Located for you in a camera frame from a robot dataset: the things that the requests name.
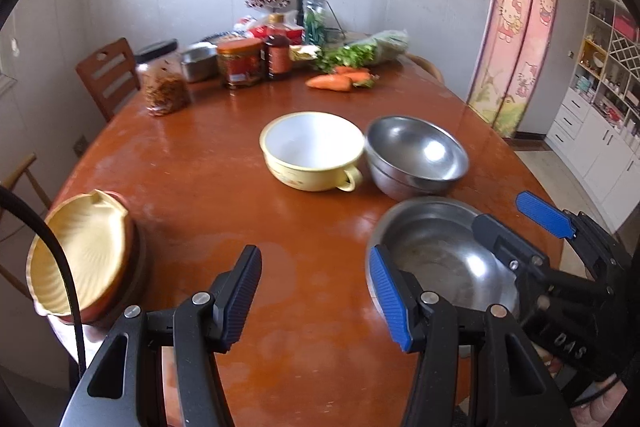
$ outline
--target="bolt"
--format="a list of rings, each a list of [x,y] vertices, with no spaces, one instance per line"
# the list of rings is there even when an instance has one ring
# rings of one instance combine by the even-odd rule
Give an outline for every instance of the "bolt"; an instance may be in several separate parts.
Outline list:
[[[420,295],[420,300],[425,304],[435,304],[440,300],[436,292],[424,292]]]
[[[546,311],[549,309],[549,306],[551,306],[551,301],[546,295],[541,295],[540,297],[538,297],[536,304],[538,306],[538,309]]]
[[[502,306],[501,304],[494,304],[491,306],[491,314],[498,319],[503,319],[507,316],[507,308]]]
[[[211,300],[211,295],[207,292],[198,292],[191,298],[191,302],[194,304],[206,304]]]
[[[127,309],[124,310],[124,316],[128,319],[132,319],[140,315],[141,311],[140,306],[134,304],[133,306],[128,306]]]

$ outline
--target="cabinet door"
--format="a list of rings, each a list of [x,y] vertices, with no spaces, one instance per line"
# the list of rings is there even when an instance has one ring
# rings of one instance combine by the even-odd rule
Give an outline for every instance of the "cabinet door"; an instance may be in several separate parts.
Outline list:
[[[587,174],[600,151],[607,146],[607,139],[612,133],[613,128],[592,107],[575,137],[574,147],[567,156],[574,168],[580,172],[580,176],[584,177]]]
[[[640,160],[633,157],[602,204],[615,230],[625,222],[638,201],[640,201]]]
[[[620,174],[629,165],[632,154],[631,149],[618,133],[613,131],[607,137],[606,146],[584,177],[584,181],[598,201],[605,200],[620,178]]]

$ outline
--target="brown table top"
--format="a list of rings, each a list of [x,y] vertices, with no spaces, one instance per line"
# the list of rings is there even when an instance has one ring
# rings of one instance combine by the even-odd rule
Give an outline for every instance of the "brown table top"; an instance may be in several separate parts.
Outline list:
[[[521,190],[549,198],[506,143],[408,60],[376,73],[373,89],[350,93],[308,89],[308,73],[231,92],[206,82],[192,87],[190,107],[162,118],[149,116],[137,94],[58,195],[62,201],[92,188],[124,195],[152,257],[140,303],[148,311],[206,290],[244,245],[262,250],[242,338],[216,358],[238,427],[398,425],[416,362],[391,341],[365,280],[367,239],[395,201],[376,188],[364,162],[365,182],[351,193],[281,184],[258,145],[274,118],[325,111],[363,131],[388,114],[436,123],[462,143],[471,165],[448,196],[493,214],[559,264],[561,241],[514,207]],[[179,425],[170,357],[164,365],[168,418]],[[461,366],[461,397],[468,393],[462,369],[468,365]]]

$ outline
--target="hello kitty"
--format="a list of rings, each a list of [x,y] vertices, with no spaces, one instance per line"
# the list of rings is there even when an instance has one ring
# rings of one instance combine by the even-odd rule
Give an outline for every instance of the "hello kitty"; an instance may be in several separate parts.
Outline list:
[[[498,24],[498,38],[511,42],[522,29],[522,3],[518,0],[502,0],[498,7],[500,22]]]
[[[545,26],[549,26],[553,18],[556,0],[540,0],[540,21]]]
[[[527,98],[529,91],[536,83],[536,73],[538,73],[538,67],[532,66],[528,62],[524,63],[522,72],[518,74],[518,90],[516,94],[522,98]]]

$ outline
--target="drawer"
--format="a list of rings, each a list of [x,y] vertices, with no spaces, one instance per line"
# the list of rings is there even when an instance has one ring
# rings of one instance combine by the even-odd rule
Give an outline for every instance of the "drawer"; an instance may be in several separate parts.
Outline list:
[[[580,121],[584,121],[589,112],[589,102],[576,93],[573,89],[567,89],[562,105],[571,111]]]
[[[574,139],[571,138],[562,127],[560,127],[558,122],[553,123],[546,137],[564,155],[568,154],[569,151],[574,147]]]
[[[571,138],[578,136],[578,131],[580,131],[580,127],[582,126],[582,121],[564,107],[564,105],[560,106],[558,115],[556,116],[556,122],[558,122],[560,127],[562,127]]]

